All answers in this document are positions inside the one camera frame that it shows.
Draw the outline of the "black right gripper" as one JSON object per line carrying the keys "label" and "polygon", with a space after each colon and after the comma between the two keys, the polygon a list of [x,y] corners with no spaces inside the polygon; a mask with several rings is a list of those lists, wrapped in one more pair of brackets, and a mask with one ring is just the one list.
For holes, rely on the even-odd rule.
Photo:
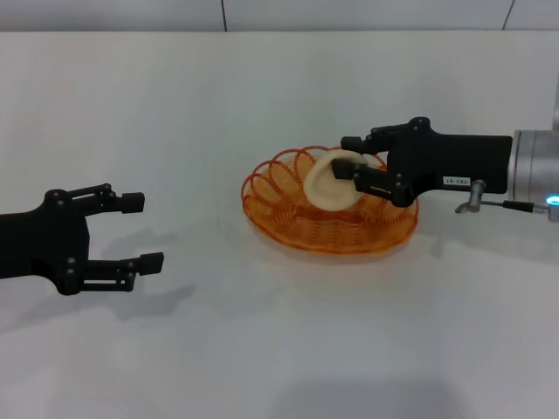
{"label": "black right gripper", "polygon": [[507,192],[509,135],[441,134],[426,117],[404,124],[373,127],[363,139],[344,136],[343,150],[361,155],[387,152],[387,171],[337,158],[331,162],[335,179],[349,180],[355,190],[391,202],[412,205],[432,190],[467,191],[476,181],[491,194]]}

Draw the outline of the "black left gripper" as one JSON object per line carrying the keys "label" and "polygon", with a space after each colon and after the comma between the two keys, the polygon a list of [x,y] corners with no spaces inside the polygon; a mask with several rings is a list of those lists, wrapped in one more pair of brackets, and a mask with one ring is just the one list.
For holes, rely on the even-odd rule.
{"label": "black left gripper", "polygon": [[1,278],[46,278],[66,296],[133,291],[137,276],[162,271],[163,253],[88,261],[86,216],[141,213],[144,205],[142,192],[118,196],[109,183],[47,191],[36,209],[1,215]]}

